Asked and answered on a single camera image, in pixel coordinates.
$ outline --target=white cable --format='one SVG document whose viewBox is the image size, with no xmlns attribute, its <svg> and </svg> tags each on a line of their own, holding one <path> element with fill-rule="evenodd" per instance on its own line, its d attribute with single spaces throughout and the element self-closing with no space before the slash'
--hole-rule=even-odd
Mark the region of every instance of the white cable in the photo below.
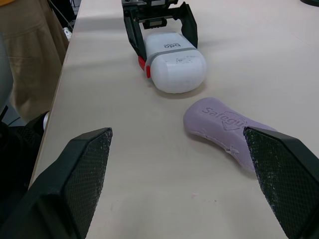
<svg viewBox="0 0 319 239">
<path fill-rule="evenodd" d="M 53 4 L 53 2 L 50 0 L 50 3 L 52 4 L 52 6 L 54 6 L 54 8 L 60 13 L 60 15 L 64 18 L 64 20 L 66 20 L 66 22 L 69 24 L 70 28 L 73 30 L 73 27 L 71 26 L 71 24 L 69 23 L 69 21 L 64 17 L 64 15 L 60 12 L 60 10 Z"/>
</svg>

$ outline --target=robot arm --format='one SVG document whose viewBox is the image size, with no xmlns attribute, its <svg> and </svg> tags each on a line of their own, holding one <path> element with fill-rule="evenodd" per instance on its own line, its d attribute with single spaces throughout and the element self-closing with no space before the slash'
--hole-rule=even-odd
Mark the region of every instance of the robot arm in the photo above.
<svg viewBox="0 0 319 239">
<path fill-rule="evenodd" d="M 178 0 L 122 0 L 124 11 L 124 23 L 130 44 L 137 55 L 147 60 L 144 40 L 139 23 L 143 23 L 144 29 L 165 27 L 167 19 L 180 19 L 183 36 L 197 48 L 197 24 L 185 2 L 177 8 L 169 8 L 171 4 L 177 4 Z"/>
</svg>

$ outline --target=white table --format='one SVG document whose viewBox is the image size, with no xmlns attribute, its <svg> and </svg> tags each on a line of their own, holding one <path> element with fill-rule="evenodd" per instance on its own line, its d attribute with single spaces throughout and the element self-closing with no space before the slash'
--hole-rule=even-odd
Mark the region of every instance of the white table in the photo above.
<svg viewBox="0 0 319 239">
<path fill-rule="evenodd" d="M 143 76 L 121 1 L 82 0 L 35 177 L 70 139 L 113 128 L 88 239 L 286 238 L 256 177 L 187 136 L 182 117 L 216 97 L 319 155 L 319 8 L 299 0 L 187 3 L 210 69 L 196 91 L 168 95 Z"/>
</svg>

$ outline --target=purple soap bar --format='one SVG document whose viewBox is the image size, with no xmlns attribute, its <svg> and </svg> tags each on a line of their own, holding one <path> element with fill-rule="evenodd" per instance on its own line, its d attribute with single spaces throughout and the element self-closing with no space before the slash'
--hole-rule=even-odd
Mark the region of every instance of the purple soap bar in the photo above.
<svg viewBox="0 0 319 239">
<path fill-rule="evenodd" d="M 275 129 L 233 111 L 216 98 L 204 98 L 192 105 L 184 115 L 187 132 L 207 138 L 231 154 L 248 171 L 254 172 L 243 130 L 254 126 Z"/>
</svg>

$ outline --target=beige pants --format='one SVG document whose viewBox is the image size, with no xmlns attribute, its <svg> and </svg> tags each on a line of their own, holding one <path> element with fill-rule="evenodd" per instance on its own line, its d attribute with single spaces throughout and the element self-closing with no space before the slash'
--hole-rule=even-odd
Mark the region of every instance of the beige pants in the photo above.
<svg viewBox="0 0 319 239">
<path fill-rule="evenodd" d="M 51 109 L 68 41 L 47 0 L 0 6 L 0 31 L 14 79 L 10 101 L 30 121 Z"/>
</svg>

